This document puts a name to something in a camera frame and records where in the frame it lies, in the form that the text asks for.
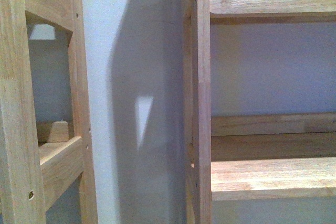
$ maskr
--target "screw hole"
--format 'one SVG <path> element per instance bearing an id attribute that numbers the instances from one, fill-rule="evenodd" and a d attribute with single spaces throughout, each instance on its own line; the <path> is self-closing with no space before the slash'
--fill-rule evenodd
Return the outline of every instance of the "screw hole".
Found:
<path id="1" fill-rule="evenodd" d="M 34 192 L 30 191 L 29 194 L 28 194 L 28 199 L 33 200 L 33 198 L 34 198 Z"/>

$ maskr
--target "wooden furniture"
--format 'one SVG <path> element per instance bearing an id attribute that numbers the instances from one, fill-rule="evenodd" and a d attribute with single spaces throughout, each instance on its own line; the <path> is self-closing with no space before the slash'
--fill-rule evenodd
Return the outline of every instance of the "wooden furniture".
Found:
<path id="1" fill-rule="evenodd" d="M 336 113 L 211 118 L 210 24 L 336 20 L 336 0 L 183 0 L 188 223 L 212 200 L 336 196 Z"/>
<path id="2" fill-rule="evenodd" d="M 26 24 L 41 23 L 68 35 L 73 126 L 36 126 Z M 78 177 L 82 223 L 98 223 L 81 0 L 0 0 L 0 39 L 0 210 L 5 224 L 46 223 L 46 210 Z"/>

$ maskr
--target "light patch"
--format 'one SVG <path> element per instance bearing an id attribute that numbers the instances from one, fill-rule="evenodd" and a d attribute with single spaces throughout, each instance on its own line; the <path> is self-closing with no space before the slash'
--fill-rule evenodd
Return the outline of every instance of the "light patch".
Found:
<path id="1" fill-rule="evenodd" d="M 135 115 L 136 115 L 136 139 L 137 148 L 141 148 L 146 128 L 148 125 L 149 115 L 151 113 L 154 97 L 137 97 L 135 101 Z"/>
<path id="2" fill-rule="evenodd" d="M 56 32 L 53 26 L 46 24 L 34 25 L 29 37 L 30 40 L 55 40 Z"/>

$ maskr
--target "wooden shelving unit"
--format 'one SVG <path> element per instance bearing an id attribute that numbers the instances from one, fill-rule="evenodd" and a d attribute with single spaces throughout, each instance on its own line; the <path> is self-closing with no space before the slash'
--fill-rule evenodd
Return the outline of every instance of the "wooden shelving unit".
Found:
<path id="1" fill-rule="evenodd" d="M 336 113 L 211 117 L 210 24 L 336 21 L 336 0 L 183 0 L 188 223 L 213 200 L 336 196 Z"/>
<path id="2" fill-rule="evenodd" d="M 0 213 L 5 224 L 45 224 L 80 179 L 82 223 L 98 223 L 81 0 L 0 0 Z M 27 24 L 68 36 L 73 122 L 35 120 Z"/>

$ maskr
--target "wooden post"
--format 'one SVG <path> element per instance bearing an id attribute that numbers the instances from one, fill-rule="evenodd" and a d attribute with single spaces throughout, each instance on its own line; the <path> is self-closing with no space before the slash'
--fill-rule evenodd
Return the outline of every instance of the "wooden post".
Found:
<path id="1" fill-rule="evenodd" d="M 184 124 L 188 223 L 211 224 L 211 95 L 209 0 L 183 0 Z M 192 202 L 194 214 L 190 213 Z"/>
<path id="2" fill-rule="evenodd" d="M 25 0 L 0 0 L 0 197 L 4 222 L 44 224 Z"/>
<path id="3" fill-rule="evenodd" d="M 98 223 L 89 114 L 82 0 L 72 0 L 74 31 L 70 35 L 69 68 L 75 135 L 83 139 L 84 172 L 80 176 L 80 208 L 83 224 Z"/>

